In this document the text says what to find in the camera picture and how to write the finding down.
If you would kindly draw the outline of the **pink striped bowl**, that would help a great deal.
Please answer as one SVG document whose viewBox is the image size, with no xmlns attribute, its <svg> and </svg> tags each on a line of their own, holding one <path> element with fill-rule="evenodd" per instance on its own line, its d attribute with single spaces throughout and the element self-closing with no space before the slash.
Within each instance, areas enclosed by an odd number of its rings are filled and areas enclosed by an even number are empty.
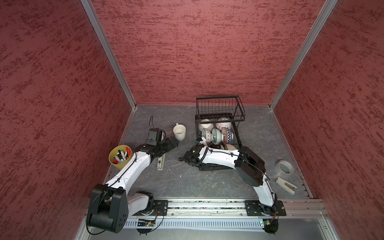
<svg viewBox="0 0 384 240">
<path fill-rule="evenodd" d="M 203 130 L 208 130 L 211 132 L 215 128 L 214 124 L 211 123 L 209 119 L 203 119 L 201 123 L 198 124 L 198 129 L 203 132 Z"/>
</svg>

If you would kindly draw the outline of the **teal line pattern bowl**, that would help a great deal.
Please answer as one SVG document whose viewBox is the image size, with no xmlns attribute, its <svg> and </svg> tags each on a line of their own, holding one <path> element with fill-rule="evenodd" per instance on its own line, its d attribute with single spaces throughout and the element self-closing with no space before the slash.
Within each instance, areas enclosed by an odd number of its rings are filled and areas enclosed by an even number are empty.
<svg viewBox="0 0 384 240">
<path fill-rule="evenodd" d="M 215 144 L 220 144 L 224 140 L 223 134 L 219 129 L 212 130 L 212 137 L 212 142 Z"/>
</svg>

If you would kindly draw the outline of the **white bottom bowl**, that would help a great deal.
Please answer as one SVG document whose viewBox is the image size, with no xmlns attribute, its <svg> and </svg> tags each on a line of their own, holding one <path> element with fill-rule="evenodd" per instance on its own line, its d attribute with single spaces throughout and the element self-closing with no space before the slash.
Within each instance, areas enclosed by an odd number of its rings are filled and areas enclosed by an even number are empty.
<svg viewBox="0 0 384 240">
<path fill-rule="evenodd" d="M 237 150 L 237 148 L 235 146 L 231 145 L 231 144 L 224 145 L 224 149 L 228 150 L 228 151 L 235 151 L 235 150 Z"/>
</svg>

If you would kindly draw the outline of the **orange pattern bowl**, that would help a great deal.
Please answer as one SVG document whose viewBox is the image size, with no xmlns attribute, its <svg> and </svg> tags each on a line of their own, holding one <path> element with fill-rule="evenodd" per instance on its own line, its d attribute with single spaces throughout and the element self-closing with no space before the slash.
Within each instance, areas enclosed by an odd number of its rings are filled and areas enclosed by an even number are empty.
<svg viewBox="0 0 384 240">
<path fill-rule="evenodd" d="M 224 137 L 224 140 L 226 141 L 226 144 L 232 144 L 234 142 L 234 134 L 231 130 L 229 129 L 222 129 L 222 134 Z"/>
</svg>

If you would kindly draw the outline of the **blue triangle pattern bowl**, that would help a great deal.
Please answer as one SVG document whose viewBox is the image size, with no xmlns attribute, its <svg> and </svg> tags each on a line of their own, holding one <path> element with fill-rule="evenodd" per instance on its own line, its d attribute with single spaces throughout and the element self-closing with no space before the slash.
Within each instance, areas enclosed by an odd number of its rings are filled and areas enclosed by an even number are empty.
<svg viewBox="0 0 384 240">
<path fill-rule="evenodd" d="M 218 122 L 216 123 L 216 128 L 220 131 L 222 129 L 231 130 L 232 129 L 232 123 L 230 122 L 230 118 L 227 118 L 227 117 L 219 118 Z"/>
</svg>

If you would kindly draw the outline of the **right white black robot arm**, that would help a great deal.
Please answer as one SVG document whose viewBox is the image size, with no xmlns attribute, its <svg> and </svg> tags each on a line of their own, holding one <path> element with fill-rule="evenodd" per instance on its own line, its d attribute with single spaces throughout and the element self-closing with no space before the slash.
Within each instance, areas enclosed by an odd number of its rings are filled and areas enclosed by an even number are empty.
<svg viewBox="0 0 384 240">
<path fill-rule="evenodd" d="M 250 148 L 242 146 L 238 150 L 222 150 L 197 144 L 178 161 L 185 162 L 200 171 L 234 169 L 240 178 L 255 190 L 259 211 L 264 215 L 277 212 L 277 196 L 266 174 L 265 162 Z"/>
</svg>

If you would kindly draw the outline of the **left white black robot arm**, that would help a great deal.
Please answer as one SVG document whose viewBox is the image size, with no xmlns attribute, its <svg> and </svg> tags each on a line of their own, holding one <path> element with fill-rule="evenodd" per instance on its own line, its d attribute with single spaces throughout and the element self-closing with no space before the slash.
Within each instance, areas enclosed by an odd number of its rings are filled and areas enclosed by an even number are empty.
<svg viewBox="0 0 384 240">
<path fill-rule="evenodd" d="M 128 193 L 154 158 L 177 148 L 179 141 L 175 137 L 166 138 L 152 145 L 141 145 L 125 167 L 106 184 L 97 184 L 90 197 L 86 218 L 86 227 L 97 228 L 102 232 L 118 233 L 127 219 L 134 214 L 144 212 L 157 214 L 152 193 L 138 191 L 132 196 Z"/>
</svg>

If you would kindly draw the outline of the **white ceramic mug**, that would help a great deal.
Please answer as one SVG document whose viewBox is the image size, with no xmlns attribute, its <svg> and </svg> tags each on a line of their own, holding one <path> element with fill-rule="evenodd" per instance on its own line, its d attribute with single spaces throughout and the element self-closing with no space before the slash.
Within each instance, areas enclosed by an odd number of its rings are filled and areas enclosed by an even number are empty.
<svg viewBox="0 0 384 240">
<path fill-rule="evenodd" d="M 173 128 L 174 137 L 178 141 L 183 141 L 186 137 L 186 127 L 182 124 L 176 123 L 176 125 Z"/>
</svg>

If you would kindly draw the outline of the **markers in yellow cup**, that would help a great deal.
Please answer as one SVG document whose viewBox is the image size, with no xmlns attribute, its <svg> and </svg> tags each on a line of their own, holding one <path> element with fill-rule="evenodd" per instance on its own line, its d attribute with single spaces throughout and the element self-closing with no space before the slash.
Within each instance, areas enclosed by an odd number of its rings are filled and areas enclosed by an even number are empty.
<svg viewBox="0 0 384 240">
<path fill-rule="evenodd" d="M 112 150 L 110 157 L 113 164 L 122 164 L 127 162 L 132 155 L 132 150 L 128 146 L 119 146 Z"/>
</svg>

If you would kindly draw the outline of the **yellow cup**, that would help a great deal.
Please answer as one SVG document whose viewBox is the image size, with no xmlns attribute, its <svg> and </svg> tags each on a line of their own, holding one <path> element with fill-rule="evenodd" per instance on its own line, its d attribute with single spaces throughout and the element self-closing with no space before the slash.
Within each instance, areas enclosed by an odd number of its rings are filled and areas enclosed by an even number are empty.
<svg viewBox="0 0 384 240">
<path fill-rule="evenodd" d="M 110 152 L 109 161 L 117 169 L 122 170 L 131 161 L 132 155 L 133 151 L 129 146 L 120 145 Z"/>
</svg>

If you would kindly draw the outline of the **grey tape roll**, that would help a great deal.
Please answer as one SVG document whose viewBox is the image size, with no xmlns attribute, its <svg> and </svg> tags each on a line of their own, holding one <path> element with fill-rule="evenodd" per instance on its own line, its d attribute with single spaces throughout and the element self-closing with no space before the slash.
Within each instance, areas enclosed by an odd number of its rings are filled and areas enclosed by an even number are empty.
<svg viewBox="0 0 384 240">
<path fill-rule="evenodd" d="M 293 165 L 287 160 L 280 160 L 275 165 L 276 174 L 282 178 L 287 178 L 291 176 L 295 169 Z"/>
</svg>

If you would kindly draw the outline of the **aluminium front rail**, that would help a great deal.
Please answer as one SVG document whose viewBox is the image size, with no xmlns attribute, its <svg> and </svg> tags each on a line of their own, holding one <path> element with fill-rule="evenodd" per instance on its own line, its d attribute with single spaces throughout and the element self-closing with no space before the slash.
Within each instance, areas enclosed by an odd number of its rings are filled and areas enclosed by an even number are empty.
<svg viewBox="0 0 384 240">
<path fill-rule="evenodd" d="M 247 216 L 245 201 L 242 199 L 160 199 L 168 200 L 168 218 L 292 218 L 317 219 L 329 216 L 322 200 L 317 199 L 284 199 L 282 200 L 287 215 L 285 217 Z M 140 212 L 130 218 L 146 217 L 149 214 Z"/>
</svg>

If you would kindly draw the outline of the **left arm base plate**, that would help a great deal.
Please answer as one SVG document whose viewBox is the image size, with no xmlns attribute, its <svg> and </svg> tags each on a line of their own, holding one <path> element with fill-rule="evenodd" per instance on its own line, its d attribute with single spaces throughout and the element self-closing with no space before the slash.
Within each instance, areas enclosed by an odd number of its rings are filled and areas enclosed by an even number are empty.
<svg viewBox="0 0 384 240">
<path fill-rule="evenodd" d="M 168 205 L 168 200 L 153 200 L 150 204 L 149 216 L 166 216 Z"/>
</svg>

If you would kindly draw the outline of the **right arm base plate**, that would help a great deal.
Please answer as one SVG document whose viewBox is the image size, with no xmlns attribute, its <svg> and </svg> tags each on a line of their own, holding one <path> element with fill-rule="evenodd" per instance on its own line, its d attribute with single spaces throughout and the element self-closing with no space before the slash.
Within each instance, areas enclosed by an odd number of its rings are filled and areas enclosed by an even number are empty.
<svg viewBox="0 0 384 240">
<path fill-rule="evenodd" d="M 285 217 L 287 215 L 282 201 L 276 201 L 272 207 L 262 205 L 259 201 L 245 201 L 247 216 Z"/>
</svg>

